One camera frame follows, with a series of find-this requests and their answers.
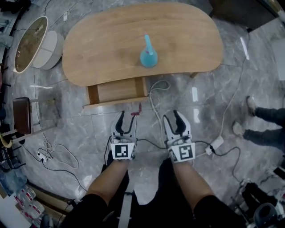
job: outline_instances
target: gray pants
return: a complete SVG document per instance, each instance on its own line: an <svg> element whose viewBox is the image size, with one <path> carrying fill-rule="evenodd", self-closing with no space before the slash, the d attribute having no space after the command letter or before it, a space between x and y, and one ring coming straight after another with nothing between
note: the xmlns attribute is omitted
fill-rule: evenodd
<svg viewBox="0 0 285 228"><path fill-rule="evenodd" d="M257 108L255 114L257 117L267 122L275 123L282 128L264 132L246 130L244 139L260 146L276 147L285 153L285 109Z"/></svg>

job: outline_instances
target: gray tile floor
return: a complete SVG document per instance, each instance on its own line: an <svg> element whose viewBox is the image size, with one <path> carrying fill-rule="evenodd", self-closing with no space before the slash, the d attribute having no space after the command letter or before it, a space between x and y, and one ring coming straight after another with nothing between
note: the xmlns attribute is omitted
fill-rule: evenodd
<svg viewBox="0 0 285 228"><path fill-rule="evenodd" d="M46 10L46 16L52 24L61 14L68 10L76 0L51 1ZM50 29L62 34L68 31L82 18L91 13L97 13L109 8L150 0L79 0L70 10L69 19L63 22L60 18ZM193 4L204 10L211 11L207 0L182 0L180 2ZM44 14L43 7L33 5L17 24L17 29L27 28L37 17ZM266 123L247 114L245 96L252 95L258 105L267 108L280 108L283 105L285 84L278 81L277 69L271 40L285 37L285 29L279 20L247 34L246 30L236 24L214 18L224 43L224 60L217 69L208 73L199 73L191 79L188 73L148 77L148 88L158 80L166 79L171 83L169 91L156 91L162 108L160 115L171 115L173 109L183 113L190 121L194 140L211 142L221 128L223 112L231 96L237 88L240 75L242 80L239 90L233 99L225 116L222 136L225 143L217 150L223 153L234 146L242 150L240 161L236 167L239 179L251 178L260 180L264 171L276 164L282 157L282 152L270 147L260 147L233 135L232 122L237 119L247 128L254 130L274 129L277 126ZM48 71L28 69L23 74L16 74L13 59L17 45L24 31L15 32L13 46L8 52L6 65L9 69L4 74L4 82L12 85L5 95L7 112L6 121L13 124L12 100L27 96L29 98L56 98L56 105L40 104L39 119L42 127L57 122L57 128L45 132L47 140L52 144L66 146L78 159L79 168L72 168L51 160L46 166L53 169L66 169L73 172L85 188L99 175L104 161L103 153L110 135L110 125L118 112L125 110L126 116L138 110L138 103L128 103L115 106L105 106L85 111L82 106L87 104L85 88L71 84L65 77L60 61ZM248 43L250 60L244 65L244 51L240 41L244 37ZM198 90L198 101L192 99L192 87ZM34 122L38 120L36 107L33 106ZM161 144L159 123L151 110L149 101L142 103L142 112L138 117L138 138L146 138ZM43 146L43 134L26 140L26 148L36 154ZM204 145L197 145L197 154L203 153ZM53 154L59 160L76 163L63 149ZM24 173L30 181L56 194L78 198L84 195L76 179L65 172L54 172L44 169L24 149L20 150ZM237 151L222 158L203 155L195 160L195 168L208 181L217 196L224 202L236 192L238 183L233 179L231 171L236 162ZM166 151L159 151L152 145L139 142L137 158L129 169L130 177L135 179L135 192L141 204L148 203L155 195L158 186L159 165L167 157Z"/></svg>

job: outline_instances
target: open drawer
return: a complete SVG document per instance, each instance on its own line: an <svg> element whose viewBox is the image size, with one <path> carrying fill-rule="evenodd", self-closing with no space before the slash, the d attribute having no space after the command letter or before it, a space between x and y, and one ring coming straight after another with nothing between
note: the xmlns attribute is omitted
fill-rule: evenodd
<svg viewBox="0 0 285 228"><path fill-rule="evenodd" d="M111 81L86 87L89 105L83 108L143 101L147 98L145 77Z"/></svg>

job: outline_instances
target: person's arm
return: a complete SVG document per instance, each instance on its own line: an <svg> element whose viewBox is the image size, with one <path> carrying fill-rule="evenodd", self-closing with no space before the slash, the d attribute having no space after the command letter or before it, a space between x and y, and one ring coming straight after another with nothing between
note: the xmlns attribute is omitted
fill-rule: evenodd
<svg viewBox="0 0 285 228"><path fill-rule="evenodd" d="M108 205L119 188L128 166L129 160L113 161L90 185L86 195L100 196Z"/></svg>
<svg viewBox="0 0 285 228"><path fill-rule="evenodd" d="M174 163L173 167L181 190L192 210L201 199L208 195L214 195L207 182L189 162Z"/></svg>

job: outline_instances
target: round mirror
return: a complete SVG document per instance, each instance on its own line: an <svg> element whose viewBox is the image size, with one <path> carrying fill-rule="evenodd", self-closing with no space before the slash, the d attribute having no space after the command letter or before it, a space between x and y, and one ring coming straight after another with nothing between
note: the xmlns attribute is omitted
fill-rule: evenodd
<svg viewBox="0 0 285 228"><path fill-rule="evenodd" d="M48 29L48 18L36 19L24 33L15 56L15 69L24 72L33 62Z"/></svg>

